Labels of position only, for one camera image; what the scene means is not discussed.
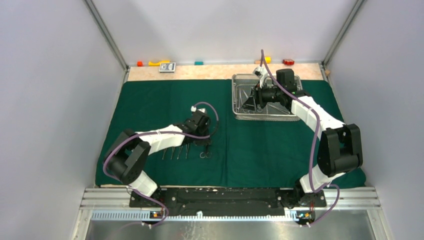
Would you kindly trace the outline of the metal mesh instrument tray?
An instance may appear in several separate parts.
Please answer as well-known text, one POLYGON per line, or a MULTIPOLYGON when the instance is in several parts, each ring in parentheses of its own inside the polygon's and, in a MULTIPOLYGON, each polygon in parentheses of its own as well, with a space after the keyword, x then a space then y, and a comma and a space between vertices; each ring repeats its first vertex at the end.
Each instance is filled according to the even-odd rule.
POLYGON ((296 122, 300 120, 278 102, 270 102, 264 108, 257 107, 255 110, 242 108, 251 95, 252 87, 258 82, 259 78, 252 73, 238 73, 232 76, 232 112, 237 120, 274 122, 296 122))

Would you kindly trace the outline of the steel tweezers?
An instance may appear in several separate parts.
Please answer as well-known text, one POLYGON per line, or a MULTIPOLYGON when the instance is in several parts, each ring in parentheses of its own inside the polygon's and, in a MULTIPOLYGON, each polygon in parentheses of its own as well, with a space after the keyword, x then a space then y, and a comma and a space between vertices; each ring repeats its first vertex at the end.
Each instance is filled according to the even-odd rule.
POLYGON ((162 154, 162 158, 161 158, 162 160, 164 160, 164 159, 165 159, 166 152, 167 152, 167 148, 163 150, 163 154, 162 154))
POLYGON ((183 146, 180 146, 180 147, 179 147, 179 149, 178 149, 178 152, 177 152, 177 157, 176 157, 176 159, 177 159, 177 160, 179 160, 179 159, 180 159, 180 156, 181 156, 182 150, 183 150, 183 146))
POLYGON ((190 144, 188 143, 185 147, 185 159, 188 159, 189 152, 190 152, 190 144))
POLYGON ((172 147, 170 159, 172 160, 175 153, 175 147, 172 147))

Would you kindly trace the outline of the surgical scissors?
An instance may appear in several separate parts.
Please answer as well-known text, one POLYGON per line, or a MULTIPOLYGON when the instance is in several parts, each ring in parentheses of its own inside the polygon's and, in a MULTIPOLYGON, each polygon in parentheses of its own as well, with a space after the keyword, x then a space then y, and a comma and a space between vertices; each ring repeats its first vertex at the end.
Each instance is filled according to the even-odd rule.
POLYGON ((210 148, 210 144, 205 145, 203 151, 199 154, 199 157, 201 159, 210 159, 212 157, 212 152, 210 151, 210 148))

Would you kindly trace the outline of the surgical forceps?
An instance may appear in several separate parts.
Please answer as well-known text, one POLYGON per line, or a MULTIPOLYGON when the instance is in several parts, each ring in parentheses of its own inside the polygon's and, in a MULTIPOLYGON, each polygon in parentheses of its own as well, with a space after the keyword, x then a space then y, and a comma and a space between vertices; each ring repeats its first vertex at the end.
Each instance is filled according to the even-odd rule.
POLYGON ((237 113, 245 113, 246 109, 243 108, 243 97, 242 97, 242 90, 239 89, 238 90, 238 97, 236 98, 236 103, 235 103, 235 111, 237 113))

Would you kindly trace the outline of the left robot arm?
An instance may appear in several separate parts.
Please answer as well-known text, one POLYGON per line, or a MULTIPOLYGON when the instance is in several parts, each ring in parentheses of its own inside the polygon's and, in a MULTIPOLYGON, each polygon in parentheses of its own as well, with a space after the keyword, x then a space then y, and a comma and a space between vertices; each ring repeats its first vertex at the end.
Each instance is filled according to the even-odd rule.
POLYGON ((191 109, 192 115, 182 123, 149 132, 126 129, 106 152, 103 171, 124 185, 141 193, 149 207, 160 202, 158 185, 144 171, 147 158, 162 150, 195 143, 210 143, 210 116, 205 108, 191 109))

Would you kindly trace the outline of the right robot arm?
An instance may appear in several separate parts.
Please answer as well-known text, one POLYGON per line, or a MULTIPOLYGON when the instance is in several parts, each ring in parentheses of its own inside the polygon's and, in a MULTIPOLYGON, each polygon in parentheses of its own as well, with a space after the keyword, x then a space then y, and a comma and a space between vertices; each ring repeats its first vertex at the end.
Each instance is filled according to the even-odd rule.
POLYGON ((361 132, 356 124, 345 124, 327 113, 312 96, 298 89, 294 71, 279 69, 273 76, 263 66, 253 74, 259 78, 250 96, 241 104, 248 111, 279 103, 314 132, 309 169, 295 183, 293 200, 307 206, 325 186, 363 164, 361 132))

